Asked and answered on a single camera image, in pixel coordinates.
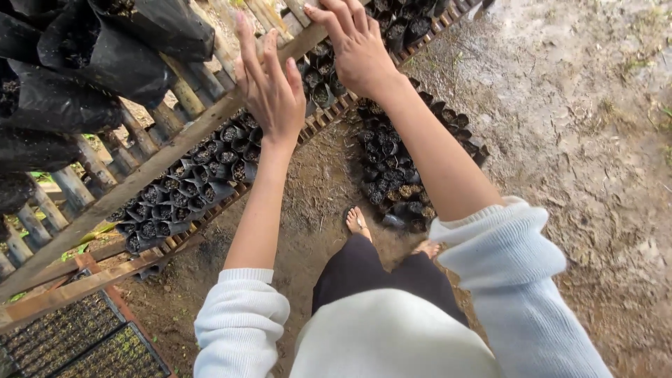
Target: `wooden rack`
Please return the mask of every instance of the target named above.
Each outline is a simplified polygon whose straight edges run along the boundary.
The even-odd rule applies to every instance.
[[[317,0],[308,1],[310,3],[315,3]],[[210,0],[210,2],[213,5],[213,8],[219,13],[222,20],[227,25],[232,26],[233,21],[228,13],[229,9],[227,9],[227,2],[223,0]],[[252,2],[254,2],[254,0],[247,0],[248,5]],[[302,6],[297,3],[297,0],[286,0],[286,3],[292,10],[292,13],[286,15],[282,20],[280,20],[279,16],[276,18],[270,17],[270,15],[266,14],[266,12],[268,12],[267,9],[257,8],[255,11],[255,8],[250,6],[250,9],[260,21],[261,17],[265,17],[265,21],[262,22],[262,25],[264,25],[266,30],[270,29],[270,27],[267,28],[268,25],[273,25],[273,27],[278,30],[282,29],[287,31],[285,34],[281,33],[284,37],[279,39],[283,39],[283,41],[279,40],[278,42],[284,46],[278,52],[281,61],[289,56],[297,59],[326,37],[326,31],[322,27],[310,24],[307,18],[305,18],[305,15],[301,11]],[[191,4],[192,7],[200,9],[195,1],[192,0]],[[434,19],[431,31],[422,39],[422,42],[405,48],[404,51],[399,54],[394,54],[393,60],[398,66],[403,65],[411,57],[424,49],[433,39],[445,32],[450,26],[457,23],[464,14],[467,14],[479,5],[480,0],[451,0],[444,14],[439,18]],[[198,10],[197,13],[202,15],[205,14],[202,10]],[[189,151],[196,143],[207,137],[212,130],[220,126],[243,105],[238,90],[231,89],[231,84],[235,79],[235,76],[233,76],[233,66],[231,65],[233,55],[230,51],[227,51],[224,44],[221,41],[218,42],[217,39],[215,40],[215,48],[215,56],[222,63],[222,67],[224,67],[224,70],[228,75],[228,80],[230,80],[230,83],[219,81],[219,84],[224,88],[224,91],[222,92],[225,93],[223,98],[217,100],[214,105],[206,110],[203,102],[196,95],[198,91],[207,88],[205,85],[201,87],[196,87],[195,83],[192,83],[191,85],[182,85],[182,88],[179,88],[179,91],[187,93],[185,96],[178,96],[178,89],[173,88],[173,92],[180,104],[187,110],[187,113],[189,113],[189,116],[192,117],[192,119],[196,119],[189,123],[188,127],[179,121],[176,121],[176,115],[174,115],[170,109],[167,109],[167,106],[159,106],[153,113],[150,112],[152,117],[157,121],[157,127],[159,127],[160,122],[163,124],[173,124],[175,126],[171,127],[168,132],[168,135],[172,136],[171,139],[157,142],[156,137],[148,135],[148,133],[140,127],[139,123],[133,119],[130,113],[125,112],[124,126],[128,129],[131,137],[136,141],[136,145],[141,153],[138,154],[137,151],[129,151],[123,148],[123,144],[119,141],[115,141],[112,136],[110,136],[111,142],[108,141],[106,147],[116,147],[111,150],[112,156],[115,157],[115,163],[118,159],[119,161],[128,163],[127,165],[129,167],[133,167],[129,171],[130,173],[125,175],[119,173],[111,174],[109,169],[111,165],[106,169],[102,163],[98,164],[97,167],[99,169],[96,169],[96,171],[99,173],[96,177],[108,177],[109,179],[109,176],[112,176],[112,179],[115,180],[114,182],[111,180],[104,181],[108,183],[106,186],[108,189],[102,191],[101,193],[103,194],[99,194],[98,196],[94,196],[90,191],[86,190],[86,187],[81,184],[81,181],[76,176],[76,180],[73,180],[70,176],[73,176],[74,172],[71,170],[69,171],[68,168],[64,169],[64,171],[66,171],[65,173],[58,172],[57,174],[54,174],[54,181],[56,181],[64,192],[67,193],[67,198],[70,200],[71,197],[76,197],[72,198],[73,203],[80,206],[79,208],[76,207],[76,209],[79,210],[79,215],[76,218],[67,219],[56,208],[53,202],[48,199],[47,195],[38,188],[34,200],[47,216],[46,220],[50,225],[50,229],[47,231],[43,225],[36,224],[40,222],[34,219],[35,216],[32,214],[30,208],[22,209],[24,214],[20,216],[19,219],[21,219],[24,226],[26,226],[26,223],[28,223],[28,225],[35,224],[35,228],[33,230],[26,227],[30,232],[26,237],[29,239],[28,243],[26,243],[15,231],[8,241],[10,249],[9,253],[12,255],[13,260],[21,261],[21,264],[18,267],[13,266],[6,256],[0,254],[0,276],[5,277],[4,282],[0,284],[0,300],[6,301],[10,296],[16,293],[29,290],[45,282],[70,274],[73,269],[71,269],[71,265],[68,265],[68,262],[56,264],[46,269],[45,267],[56,260],[64,251],[70,249],[85,232],[95,227],[96,224],[120,207],[128,198],[134,196],[139,190],[144,188],[153,178],[169,167],[176,159]],[[176,71],[178,72],[178,75],[180,75],[178,69],[179,63],[173,61],[171,62],[171,66],[173,65],[174,68],[177,68]],[[306,144],[324,128],[337,122],[346,111],[354,105],[356,100],[357,96],[349,92],[347,95],[341,96],[330,109],[318,110],[313,114],[314,120],[308,121],[308,119],[306,119],[306,126],[300,133],[298,146],[300,147]],[[86,148],[89,148],[88,145],[84,146],[83,151],[86,150]],[[82,157],[84,160],[82,166],[85,166],[85,163],[88,162],[88,160],[84,159],[85,153],[82,154]],[[73,194],[74,191],[68,192],[68,189],[70,188],[77,189],[77,193],[88,194],[88,199],[90,199],[90,201],[86,202],[86,200],[80,199],[79,196]],[[235,188],[236,192],[232,196],[224,199],[213,209],[210,209],[202,219],[193,221],[188,231],[168,237],[163,245],[143,252],[140,258],[104,270],[99,274],[82,278],[81,280],[73,282],[65,287],[61,287],[51,293],[38,295],[29,299],[29,301],[39,301],[43,304],[40,308],[43,308],[44,311],[54,311],[55,309],[72,303],[102,287],[119,282],[137,272],[174,257],[176,254],[184,251],[186,246],[193,244],[194,236],[197,235],[199,231],[207,226],[207,224],[209,224],[215,217],[225,211],[236,200],[247,193],[250,188],[250,184],[238,184]],[[39,247],[29,248],[29,244],[38,245]],[[95,255],[94,258],[96,260],[103,260],[104,258],[109,258],[114,256],[114,254],[119,254],[121,252],[123,252],[123,247],[118,246],[113,252],[112,250],[107,250],[104,253],[93,252],[92,254]],[[25,305],[16,303],[0,307],[0,332],[12,329],[17,325],[29,322],[36,318],[35,314],[18,311],[16,309],[17,306],[24,307]]]

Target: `sweater sleeve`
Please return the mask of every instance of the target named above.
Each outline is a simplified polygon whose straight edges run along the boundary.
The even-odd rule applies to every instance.
[[[563,253],[541,235],[548,213],[516,197],[466,219],[433,222],[438,258],[471,291],[476,316],[506,377],[611,377],[551,280]]]
[[[269,269],[228,269],[206,297],[194,327],[202,350],[194,378],[272,377],[290,304],[268,284]]]

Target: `seedling tray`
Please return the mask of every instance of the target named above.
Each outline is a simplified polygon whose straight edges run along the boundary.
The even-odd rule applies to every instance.
[[[53,375],[54,378],[166,378],[168,366],[128,323]]]
[[[90,275],[76,274],[70,282]],[[0,335],[0,346],[25,378],[48,377],[126,322],[105,291]]]

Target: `green leaf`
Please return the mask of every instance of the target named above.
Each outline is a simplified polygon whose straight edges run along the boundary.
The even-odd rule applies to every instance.
[[[19,299],[21,299],[21,298],[23,298],[24,296],[26,296],[26,294],[28,294],[28,293],[18,293],[17,295],[14,295],[14,296],[9,300],[9,302],[10,302],[10,303],[16,302],[16,301],[18,301]]]
[[[78,254],[78,255],[83,254],[83,253],[84,253],[84,250],[86,250],[86,247],[89,246],[89,243],[91,243],[91,242],[90,242],[90,241],[87,241],[86,243],[81,244],[79,247],[77,247],[77,254]]]

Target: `muddy ground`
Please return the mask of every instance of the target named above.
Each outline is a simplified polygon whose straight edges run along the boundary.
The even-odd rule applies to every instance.
[[[493,154],[484,171],[503,194],[548,209],[544,233],[569,261],[555,281],[617,377],[672,371],[672,118],[662,111],[672,107],[671,10],[647,0],[498,0],[405,67],[469,115]],[[342,210],[356,203],[372,213],[353,179],[356,131],[333,127],[290,167],[274,287],[292,313],[276,377],[288,376],[312,286],[345,241]],[[159,279],[119,285],[181,377],[191,376],[192,322],[244,205],[217,218],[206,242]],[[387,267],[421,239],[370,225]],[[485,336],[468,293],[458,298]]]

